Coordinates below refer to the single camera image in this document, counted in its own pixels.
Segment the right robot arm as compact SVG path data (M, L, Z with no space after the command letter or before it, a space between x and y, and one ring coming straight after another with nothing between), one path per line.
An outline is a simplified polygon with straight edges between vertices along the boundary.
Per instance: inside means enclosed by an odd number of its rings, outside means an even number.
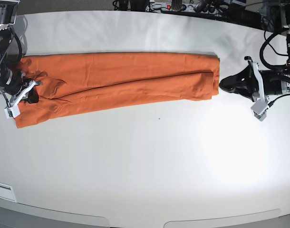
M34 87L41 83L27 79L23 71L16 71L23 55L21 41L13 27L18 5L18 0L0 0L0 94L8 108L13 102L37 103L39 95Z

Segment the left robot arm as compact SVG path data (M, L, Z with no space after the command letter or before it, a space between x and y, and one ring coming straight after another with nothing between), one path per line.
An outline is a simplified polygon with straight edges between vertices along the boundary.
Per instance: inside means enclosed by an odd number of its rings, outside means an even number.
M246 56L246 68L222 79L220 89L258 104L271 96L290 95L290 0L268 4L258 59Z

